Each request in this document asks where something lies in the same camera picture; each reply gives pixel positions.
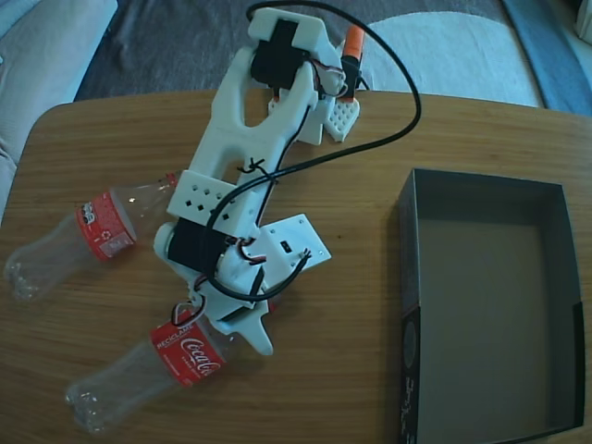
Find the open box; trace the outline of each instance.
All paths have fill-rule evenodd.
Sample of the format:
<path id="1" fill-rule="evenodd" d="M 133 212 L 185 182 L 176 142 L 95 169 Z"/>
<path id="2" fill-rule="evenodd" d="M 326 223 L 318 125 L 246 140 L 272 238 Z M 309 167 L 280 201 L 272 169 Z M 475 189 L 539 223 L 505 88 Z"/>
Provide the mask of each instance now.
<path id="1" fill-rule="evenodd" d="M 401 444 L 580 426 L 585 345 L 561 185 L 415 169 L 401 222 Z"/>

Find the white 3d-printed robot arm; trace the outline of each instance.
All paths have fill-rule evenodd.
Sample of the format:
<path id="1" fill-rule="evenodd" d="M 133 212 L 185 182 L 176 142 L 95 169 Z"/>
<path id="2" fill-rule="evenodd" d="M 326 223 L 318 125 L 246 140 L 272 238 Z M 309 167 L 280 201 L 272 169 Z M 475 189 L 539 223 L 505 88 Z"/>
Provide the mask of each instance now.
<path id="1" fill-rule="evenodd" d="M 323 21 L 318 18 L 266 8 L 255 12 L 249 34 L 261 43 L 273 43 L 279 31 L 288 29 L 292 48 L 305 52 L 324 65 L 340 67 L 339 53 L 329 43 Z M 275 171 L 285 150 L 303 132 L 314 134 L 309 141 L 320 143 L 322 131 L 333 112 L 335 98 L 319 94 L 315 66 L 305 60 L 295 71 L 289 89 L 282 89 L 281 101 L 273 115 L 256 127 L 244 123 L 244 97 L 251 83 L 256 50 L 241 48 L 212 103 L 212 118 L 205 130 L 188 170 L 183 171 L 167 211 L 179 219 L 177 225 L 162 226 L 154 239 L 156 254 L 188 282 L 190 300 L 205 301 L 204 314 L 222 333 L 238 332 L 262 354 L 271 354 L 273 346 L 261 323 L 268 311 L 267 301 L 245 302 L 230 298 L 208 282 L 198 287 L 203 267 L 191 255 L 198 246 L 211 212 L 222 197 L 265 171 Z M 344 79 L 325 76 L 328 90 L 338 91 Z M 241 160 L 248 170 L 251 159 L 260 169 L 242 173 L 236 184 L 222 178 L 230 163 Z M 237 292 L 249 294 L 261 269 L 265 272 L 258 293 L 275 287 L 292 272 L 304 251 L 310 252 L 306 268 L 330 258 L 330 253 L 304 215 L 290 217 L 258 227 L 273 183 L 268 182 L 244 192 L 231 201 L 214 224 L 220 250 L 212 252 L 216 279 Z M 228 240 L 254 240 L 236 245 Z M 262 263 L 250 257 L 265 257 Z"/>

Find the coca-cola bottle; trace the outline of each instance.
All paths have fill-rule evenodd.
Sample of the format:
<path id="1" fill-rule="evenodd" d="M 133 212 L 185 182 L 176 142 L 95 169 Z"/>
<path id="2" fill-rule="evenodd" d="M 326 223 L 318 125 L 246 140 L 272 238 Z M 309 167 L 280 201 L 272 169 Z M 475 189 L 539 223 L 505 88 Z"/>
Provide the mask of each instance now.
<path id="1" fill-rule="evenodd" d="M 269 302 L 270 313 L 277 302 Z M 212 375 L 232 359 L 239 339 L 218 332 L 205 316 L 181 327 L 168 322 L 105 370 L 73 383 L 66 403 L 88 432 L 105 432 L 147 401 Z"/>
<path id="2" fill-rule="evenodd" d="M 38 299 L 73 273 L 109 261 L 162 224 L 178 175 L 111 188 L 66 216 L 52 232 L 15 250 L 4 270 L 14 297 Z"/>

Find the wood grain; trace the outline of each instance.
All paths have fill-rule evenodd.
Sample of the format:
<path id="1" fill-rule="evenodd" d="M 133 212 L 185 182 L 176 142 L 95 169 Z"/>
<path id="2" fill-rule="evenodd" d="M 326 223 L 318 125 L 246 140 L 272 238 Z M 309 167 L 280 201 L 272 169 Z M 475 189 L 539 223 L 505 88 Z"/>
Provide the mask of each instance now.
<path id="1" fill-rule="evenodd" d="M 33 129 L 18 170 L 0 232 L 3 262 L 109 185 L 152 180 L 188 165 L 213 96 L 165 93 L 49 111 Z M 347 145 L 387 135 L 413 111 L 407 94 L 359 97 L 362 116 Z M 147 405 L 108 442 L 396 442 L 387 426 L 398 416 L 401 351 L 393 208 L 412 167 L 562 183 L 588 302 L 592 121 L 455 98 L 426 96 L 424 105 L 424 119 L 404 140 L 285 177 L 274 191 L 265 218 L 306 213 L 333 254 L 290 287 L 268 320 L 275 356 L 236 362 L 215 384 Z M 263 117 L 262 92 L 250 95 L 249 112 L 253 121 Z M 298 143 L 286 163 L 337 148 Z M 95 442 L 74 425 L 65 387 L 125 353 L 186 297 L 184 283 L 155 258 L 150 239 L 117 265 L 75 276 L 32 306 L 12 302 L 3 287 L 0 441 Z M 589 325 L 587 303 L 585 314 Z M 588 329 L 588 347 L 591 334 Z M 587 425 L 549 442 L 591 438 Z"/>

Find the orange component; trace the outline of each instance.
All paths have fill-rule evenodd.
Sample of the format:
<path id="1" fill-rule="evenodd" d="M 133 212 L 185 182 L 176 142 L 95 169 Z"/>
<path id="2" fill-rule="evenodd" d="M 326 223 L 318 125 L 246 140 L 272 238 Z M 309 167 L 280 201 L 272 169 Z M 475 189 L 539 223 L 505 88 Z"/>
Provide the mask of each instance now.
<path id="1" fill-rule="evenodd" d="M 364 34 L 362 28 L 351 25 L 348 29 L 348 35 L 345 38 L 345 45 L 343 46 L 343 55 L 352 56 L 356 60 L 362 59 L 362 48 L 364 46 Z"/>

